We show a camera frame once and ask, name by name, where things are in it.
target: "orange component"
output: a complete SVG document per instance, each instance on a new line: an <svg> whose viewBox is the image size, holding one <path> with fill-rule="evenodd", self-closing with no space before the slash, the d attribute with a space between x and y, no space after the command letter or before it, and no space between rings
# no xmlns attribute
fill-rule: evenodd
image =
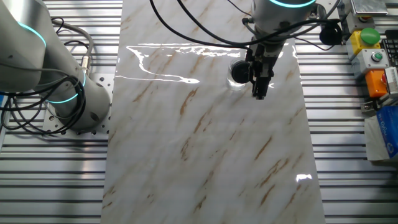
<svg viewBox="0 0 398 224"><path fill-rule="evenodd" d="M387 93L387 86L382 81L384 69L370 70L365 78L371 98L379 98Z"/></svg>

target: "green button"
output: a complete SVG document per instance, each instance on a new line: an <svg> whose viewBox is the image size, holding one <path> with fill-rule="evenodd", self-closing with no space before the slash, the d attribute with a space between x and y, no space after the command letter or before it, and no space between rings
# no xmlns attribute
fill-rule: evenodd
<svg viewBox="0 0 398 224"><path fill-rule="evenodd" d="M375 53L374 57L379 59L379 60L383 59L383 55L381 53L379 53L379 52Z"/></svg>
<svg viewBox="0 0 398 224"><path fill-rule="evenodd" d="M372 28L365 28L361 31L361 39L365 44L375 45L380 41L380 34Z"/></svg>

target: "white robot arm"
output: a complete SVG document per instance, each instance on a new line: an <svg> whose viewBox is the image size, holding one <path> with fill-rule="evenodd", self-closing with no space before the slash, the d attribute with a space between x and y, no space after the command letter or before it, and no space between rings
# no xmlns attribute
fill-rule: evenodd
<svg viewBox="0 0 398 224"><path fill-rule="evenodd" d="M77 96L83 92L84 111L71 128L79 132L91 131L108 114L109 95L103 86L89 79L60 41L45 4L41 0L0 0L0 18L0 91L42 91L60 82L65 74L75 77L84 91L76 91L73 87L76 83L65 82L47 101L58 116L65 118L61 119L65 124L79 107Z"/></svg>

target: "slotted aluminum rail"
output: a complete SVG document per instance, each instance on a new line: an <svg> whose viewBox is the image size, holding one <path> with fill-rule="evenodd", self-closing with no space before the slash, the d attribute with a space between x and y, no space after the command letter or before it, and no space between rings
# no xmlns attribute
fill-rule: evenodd
<svg viewBox="0 0 398 224"><path fill-rule="evenodd" d="M381 34L398 29L398 1L385 1L390 16L376 19ZM112 77L122 1L45 3L52 16L63 17L93 36L93 72ZM321 44L319 31L301 38ZM60 38L86 42L67 31ZM364 116L359 108L364 95L349 72L345 47L323 52L302 41L296 44L326 222L398 223L396 168L366 160ZM68 48L78 60L85 52L81 46ZM28 111L26 116L34 113ZM44 111L39 117L34 124L41 126ZM24 132L7 132L0 153L0 224L100 223L106 150L106 141L47 142Z"/></svg>

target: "white marble surface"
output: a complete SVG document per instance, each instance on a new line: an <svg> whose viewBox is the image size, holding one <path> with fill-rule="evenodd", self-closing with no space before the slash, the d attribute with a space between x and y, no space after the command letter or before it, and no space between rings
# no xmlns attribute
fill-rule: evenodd
<svg viewBox="0 0 398 224"><path fill-rule="evenodd" d="M250 1L235 1L250 10ZM174 0L155 0L180 32L212 40ZM227 0L185 1L210 30L250 40ZM323 224L292 41L264 101L227 87L244 51L189 43L148 0L125 0L101 224Z"/></svg>

